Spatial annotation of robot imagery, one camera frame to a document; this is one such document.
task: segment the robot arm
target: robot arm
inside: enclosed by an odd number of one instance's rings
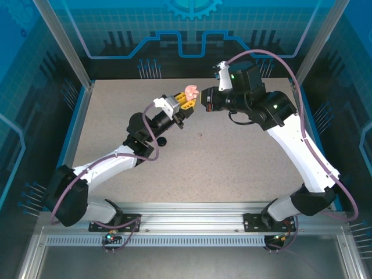
[[[146,117],[146,122],[155,138],[158,138],[174,124],[183,128],[184,119],[194,112],[196,100],[187,101],[185,93],[182,92],[175,96],[162,96],[153,102],[155,107],[162,108],[162,111],[153,119]],[[66,187],[85,171],[56,211],[55,216],[64,226],[72,226],[80,220],[105,224],[113,219],[121,220],[120,212],[113,202],[95,201],[90,193],[119,172],[138,166],[153,152],[154,148],[149,145],[152,137],[145,126],[142,113],[131,116],[127,132],[129,135],[123,144],[108,155],[74,169],[67,166],[56,169],[43,197],[43,202],[50,211],[54,210]]]
[[[329,206],[336,197],[334,181],[304,143],[299,115],[288,97],[280,91],[266,92],[256,65],[240,65],[240,69],[233,70],[221,62],[217,67],[220,86],[201,92],[201,102],[206,111],[228,110],[232,114],[247,114],[253,123],[259,124],[281,145],[304,181],[298,191],[272,201],[262,211],[266,227],[271,228],[274,222],[300,213],[312,216]],[[306,137],[320,160],[338,177],[339,172],[329,164],[307,133]]]

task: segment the metal base plate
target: metal base plate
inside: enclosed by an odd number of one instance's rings
[[[288,231],[287,225],[283,223],[283,221],[288,221],[291,223],[291,232],[296,231],[295,222],[293,217],[289,217],[284,219],[282,222],[277,222],[273,224],[273,229],[268,230],[265,224],[262,222],[261,214],[251,214],[247,213],[243,215],[243,222],[244,222],[244,231],[246,233],[265,233],[265,232],[275,232],[275,233],[285,233]]]
[[[123,216],[121,217],[120,224],[128,223],[128,222],[134,220],[137,217],[141,217],[141,215],[140,214],[123,214]],[[107,225],[108,226],[114,226],[113,221],[111,221]],[[140,231],[140,225],[141,224],[138,224],[138,227],[134,231],[135,233],[137,233],[137,232]],[[135,223],[130,224],[127,227],[120,228],[120,229],[118,229],[118,231],[120,233],[130,233],[130,232],[132,232],[134,226],[135,226]],[[89,223],[88,231],[93,232],[93,233],[106,233],[106,232],[110,231],[110,229],[103,228],[103,227],[101,227],[101,226],[99,226],[99,225],[97,225],[95,223]]]

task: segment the gear logo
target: gear logo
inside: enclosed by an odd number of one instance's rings
[[[31,0],[0,0],[0,8],[3,6],[22,29],[32,22],[34,8]]]
[[[202,19],[209,16],[211,11],[217,10],[217,5],[222,4],[222,0],[165,0],[168,12],[173,12],[175,16],[181,16],[184,20],[189,18]]]

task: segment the pink toy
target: pink toy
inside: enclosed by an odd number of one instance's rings
[[[196,90],[196,85],[188,85],[185,88],[186,101],[192,101],[196,99],[199,95],[199,91]]]

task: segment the beige table surface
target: beige table surface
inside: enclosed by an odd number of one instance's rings
[[[294,102],[288,79],[263,81],[266,90],[280,90]],[[73,166],[116,149],[126,139],[133,113],[142,112],[163,94],[183,91],[189,84],[202,90],[218,85],[218,81],[96,81]],[[153,109],[149,116],[159,111]],[[246,121],[244,115],[234,118]],[[184,124],[183,130],[174,126],[163,134],[168,143],[160,149],[156,162],[126,170],[92,194],[115,202],[248,202],[270,201],[301,186],[302,179],[285,152],[258,125],[235,125],[227,112],[207,113],[200,103]]]

